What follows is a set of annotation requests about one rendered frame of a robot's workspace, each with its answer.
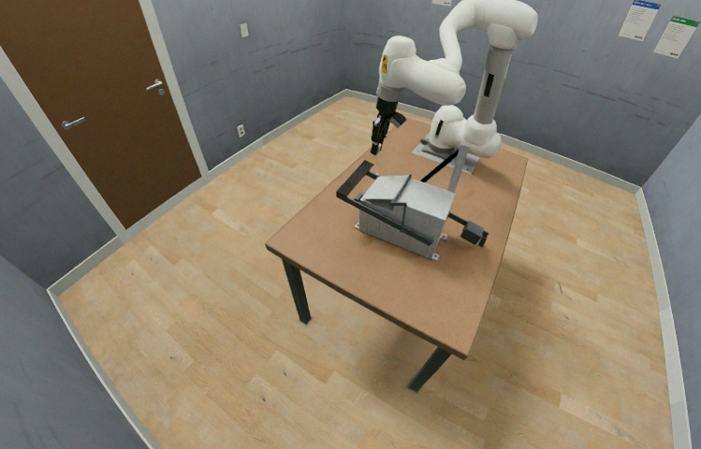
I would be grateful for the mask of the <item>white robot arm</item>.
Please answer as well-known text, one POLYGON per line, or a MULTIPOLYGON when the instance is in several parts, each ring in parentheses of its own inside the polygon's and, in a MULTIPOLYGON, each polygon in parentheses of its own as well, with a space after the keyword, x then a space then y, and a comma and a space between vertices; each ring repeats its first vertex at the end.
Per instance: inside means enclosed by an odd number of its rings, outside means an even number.
POLYGON ((462 0, 445 18, 440 38, 445 59, 424 61, 416 56, 412 39, 394 36, 386 44, 377 95, 389 102, 402 99, 403 89, 442 106, 435 114, 430 138, 421 138, 422 152, 446 159, 460 148, 482 158, 493 157, 502 139, 493 120, 512 52, 535 31, 538 16, 533 8, 516 0, 462 0), (489 53, 476 102, 468 121, 455 106, 465 95, 459 71, 462 64, 458 31, 469 27, 488 31, 489 53), (453 63, 454 64, 453 64, 453 63), (400 87, 401 86, 401 87, 400 87), (465 125, 465 126, 464 126, 465 125))

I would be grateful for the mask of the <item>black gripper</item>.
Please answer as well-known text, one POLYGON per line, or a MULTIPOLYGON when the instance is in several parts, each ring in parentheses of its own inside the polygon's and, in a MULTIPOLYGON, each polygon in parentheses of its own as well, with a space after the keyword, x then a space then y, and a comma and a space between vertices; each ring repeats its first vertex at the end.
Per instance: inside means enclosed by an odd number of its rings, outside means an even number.
POLYGON ((398 102, 388 102, 379 97, 377 98, 376 109, 379 111, 379 113, 377 114, 377 120, 372 122, 371 141, 373 144, 370 153, 373 155, 377 154, 379 143, 381 143, 380 151, 382 150, 384 138, 387 137, 386 134, 390 126, 390 118, 388 118, 388 114, 393 114, 396 112, 398 102))

